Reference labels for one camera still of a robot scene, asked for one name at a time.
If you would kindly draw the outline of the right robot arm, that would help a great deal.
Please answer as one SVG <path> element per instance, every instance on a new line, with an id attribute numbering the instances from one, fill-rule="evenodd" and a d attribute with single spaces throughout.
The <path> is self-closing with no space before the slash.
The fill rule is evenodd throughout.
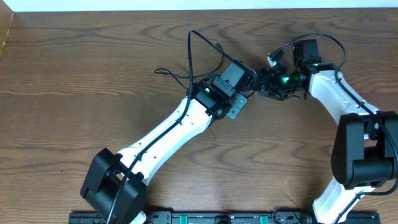
<path id="1" fill-rule="evenodd" d="M 332 180 L 316 198 L 301 223 L 343 223 L 365 196 L 394 193 L 397 185 L 397 113 L 381 111 L 364 100 L 345 80 L 341 67 L 323 62 L 315 39 L 289 42 L 294 70 L 287 71 L 283 49 L 269 54 L 270 67 L 259 74 L 259 95 L 283 101 L 304 91 L 317 99 L 338 128 L 331 154 Z"/>

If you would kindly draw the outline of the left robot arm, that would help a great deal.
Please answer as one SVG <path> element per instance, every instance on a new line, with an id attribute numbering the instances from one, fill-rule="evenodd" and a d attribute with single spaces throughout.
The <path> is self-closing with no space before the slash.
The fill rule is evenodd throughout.
<path id="1" fill-rule="evenodd" d="M 234 119 L 253 90 L 257 73 L 239 60 L 214 78 L 190 82 L 187 96 L 150 133 L 114 154 L 102 149 L 93 158 L 80 195 L 107 223 L 145 223 L 147 186 L 160 167 L 212 122 Z"/>

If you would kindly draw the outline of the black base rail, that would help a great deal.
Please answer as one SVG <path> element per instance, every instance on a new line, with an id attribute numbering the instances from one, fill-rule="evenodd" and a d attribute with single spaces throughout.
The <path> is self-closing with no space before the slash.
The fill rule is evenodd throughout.
<path id="1" fill-rule="evenodd" d="M 147 214 L 144 224 L 272 224 L 302 223 L 298 220 L 301 213 L 278 211 L 271 213 L 172 213 L 155 211 Z M 97 213 L 70 213 L 69 224 L 105 224 L 106 220 Z M 350 213 L 346 221 L 349 224 L 381 224 L 377 213 Z"/>

